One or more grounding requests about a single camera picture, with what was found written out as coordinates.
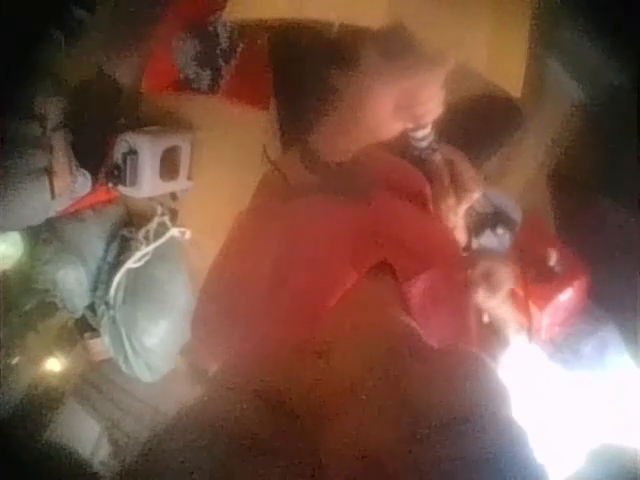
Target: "red fabric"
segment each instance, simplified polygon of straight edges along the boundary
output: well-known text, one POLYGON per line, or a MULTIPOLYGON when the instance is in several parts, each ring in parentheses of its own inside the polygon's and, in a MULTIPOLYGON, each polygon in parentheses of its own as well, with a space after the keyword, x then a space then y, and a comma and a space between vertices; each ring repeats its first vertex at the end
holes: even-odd
POLYGON ((312 335, 322 315, 380 263, 393 267, 430 343, 473 344, 465 260, 428 209, 425 180, 383 152, 364 160, 363 175, 376 183, 362 198, 278 191, 263 179, 200 292, 192 340, 205 368, 312 335))
POLYGON ((98 185, 85 196, 80 197, 78 200, 65 208, 58 214, 58 216, 70 215, 72 213, 86 210, 88 208, 98 207, 100 205, 104 205, 105 203, 110 203, 118 198, 118 196, 120 196, 120 192, 118 192, 118 190, 107 185, 98 185))
MULTIPOLYGON (((151 38, 151 55, 145 67, 142 90, 146 93, 189 93, 180 88, 172 42, 184 29, 222 12, 226 0, 177 0, 165 13, 151 38)), ((266 42, 245 38, 232 71, 217 93, 228 100, 266 110, 271 102, 271 70, 266 42)))
POLYGON ((513 253, 523 277, 514 291, 515 305, 530 317, 536 339, 556 340, 580 318, 578 313, 587 303, 587 267, 535 215, 525 215, 513 253), (550 251, 557 254, 557 270, 549 266, 550 251))

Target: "gray bag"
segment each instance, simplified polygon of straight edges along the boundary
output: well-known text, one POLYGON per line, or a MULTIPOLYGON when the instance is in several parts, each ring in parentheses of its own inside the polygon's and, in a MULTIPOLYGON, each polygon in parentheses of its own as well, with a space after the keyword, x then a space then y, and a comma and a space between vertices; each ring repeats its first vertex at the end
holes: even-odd
POLYGON ((57 217, 32 229, 35 286, 80 317, 93 300, 107 247, 124 227, 122 204, 57 217))
POLYGON ((101 274, 96 295, 95 327, 123 371, 145 382, 160 379, 175 366, 189 339, 195 306, 179 238, 186 232, 168 221, 156 227, 130 231, 114 242, 105 262, 112 268, 101 274), (123 270, 165 235, 166 241, 134 262, 138 266, 123 270))

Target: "red clothing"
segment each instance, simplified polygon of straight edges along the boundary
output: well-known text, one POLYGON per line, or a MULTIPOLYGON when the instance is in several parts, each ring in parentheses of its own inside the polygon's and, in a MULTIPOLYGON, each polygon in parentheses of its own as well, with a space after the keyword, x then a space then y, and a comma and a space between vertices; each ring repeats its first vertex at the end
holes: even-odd
POLYGON ((472 344, 465 260, 431 213, 424 177, 380 150, 354 166, 370 188, 353 198, 263 179, 200 292, 192 340, 203 366, 313 335, 340 296, 383 263, 428 342, 472 344))
MULTIPOLYGON (((151 53, 142 78, 145 93, 202 93, 183 85, 174 42, 184 33, 219 20, 227 0, 173 0, 150 39, 151 53)), ((241 35, 242 47, 224 70, 220 88, 212 94, 267 110, 271 104, 271 69, 266 42, 259 36, 241 35)))

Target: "sleeve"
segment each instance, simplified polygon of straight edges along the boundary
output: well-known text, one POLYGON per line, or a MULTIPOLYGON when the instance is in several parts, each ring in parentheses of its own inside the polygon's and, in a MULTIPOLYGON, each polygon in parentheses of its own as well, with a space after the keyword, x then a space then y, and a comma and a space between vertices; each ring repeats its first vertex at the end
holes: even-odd
POLYGON ((425 339, 475 347, 467 261, 453 234, 430 211, 386 193, 373 200, 371 221, 373 248, 393 268, 425 339))
POLYGON ((200 287, 190 346, 195 362, 206 370, 227 359, 245 332, 238 308, 251 306, 245 299, 251 295, 250 282, 256 277, 251 272, 259 268, 260 226, 251 210, 238 216, 200 287))

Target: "person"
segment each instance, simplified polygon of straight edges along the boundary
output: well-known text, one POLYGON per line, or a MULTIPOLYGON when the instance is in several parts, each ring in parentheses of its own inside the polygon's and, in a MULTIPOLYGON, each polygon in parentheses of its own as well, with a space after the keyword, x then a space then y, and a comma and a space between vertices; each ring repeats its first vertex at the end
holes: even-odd
MULTIPOLYGON (((383 145, 436 120, 450 63, 397 26, 302 29, 295 41, 283 40, 289 62, 311 69, 298 82, 304 115, 289 123, 290 148, 260 181, 201 288, 196 361, 207 370, 228 361, 251 368, 292 348, 380 265, 390 267, 432 345, 476 347, 473 259, 461 246, 480 182, 451 148, 427 182, 383 145)), ((495 297, 508 289, 491 290, 495 297)))
POLYGON ((429 346, 402 297, 368 272, 315 338, 250 373, 221 365, 115 478, 546 478, 494 368, 429 346))

